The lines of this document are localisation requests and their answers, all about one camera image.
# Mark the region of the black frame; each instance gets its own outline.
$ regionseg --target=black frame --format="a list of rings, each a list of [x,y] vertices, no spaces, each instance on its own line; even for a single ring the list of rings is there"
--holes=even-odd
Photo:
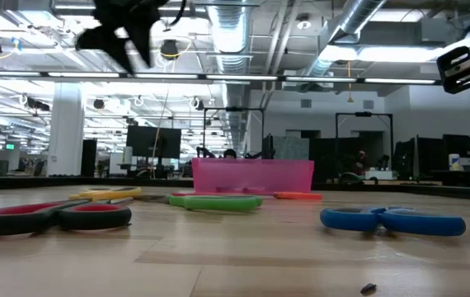
[[[389,118],[389,129],[391,131],[391,162],[392,162],[392,157],[394,156],[394,135],[393,135],[393,129],[392,129],[392,114],[383,114],[383,113],[370,113],[370,112],[337,112],[336,113],[336,118],[335,118],[335,125],[336,125],[336,135],[335,135],[335,141],[334,141],[334,178],[332,178],[332,183],[334,183],[334,179],[338,175],[338,163],[337,163],[337,150],[339,147],[339,139],[340,139],[340,127],[338,120],[340,116],[355,116],[355,117],[372,117],[372,116],[386,116]]]
[[[204,108],[204,128],[202,129],[202,147],[205,148],[205,122],[206,113],[208,111],[228,111],[228,112],[244,112],[244,111],[260,111],[262,115],[261,121],[261,139],[265,138],[265,109],[264,108],[245,108],[245,107],[205,107]]]

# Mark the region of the small black debris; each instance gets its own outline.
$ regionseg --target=small black debris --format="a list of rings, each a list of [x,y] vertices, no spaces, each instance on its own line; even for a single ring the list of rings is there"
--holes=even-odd
[[[376,285],[375,284],[367,284],[363,289],[361,289],[360,293],[362,295],[369,295],[372,294],[376,291]]]

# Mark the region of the person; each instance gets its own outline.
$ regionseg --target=person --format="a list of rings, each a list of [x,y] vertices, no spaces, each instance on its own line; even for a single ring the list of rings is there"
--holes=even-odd
[[[235,153],[235,151],[231,148],[226,149],[224,151],[224,158],[230,158],[230,159],[237,158],[237,153]]]

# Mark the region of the ductwork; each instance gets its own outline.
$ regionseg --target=ductwork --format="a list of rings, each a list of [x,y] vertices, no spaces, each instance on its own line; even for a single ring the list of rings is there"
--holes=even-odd
[[[246,50],[248,41],[249,11],[247,7],[210,6],[207,8],[212,22],[212,38],[215,50],[225,54],[239,54]],[[219,56],[217,65],[220,73],[243,74],[247,72],[248,60],[243,57]],[[249,87],[226,84],[227,106],[248,107]],[[240,115],[228,114],[228,128],[231,132],[233,149],[240,151],[244,127]]]
[[[335,62],[333,60],[325,60],[323,51],[327,45],[331,42],[357,43],[360,39],[361,29],[363,29],[386,1],[387,0],[348,0],[343,7],[343,13],[325,22],[320,37],[320,48],[322,52],[311,65],[303,71],[303,76],[323,76]],[[307,92],[309,88],[310,85],[308,84],[298,85],[300,92]]]

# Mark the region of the pink container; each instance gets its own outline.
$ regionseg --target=pink container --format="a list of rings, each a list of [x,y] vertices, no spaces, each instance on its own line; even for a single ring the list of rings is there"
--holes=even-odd
[[[272,195],[310,192],[313,161],[193,158],[195,191]]]

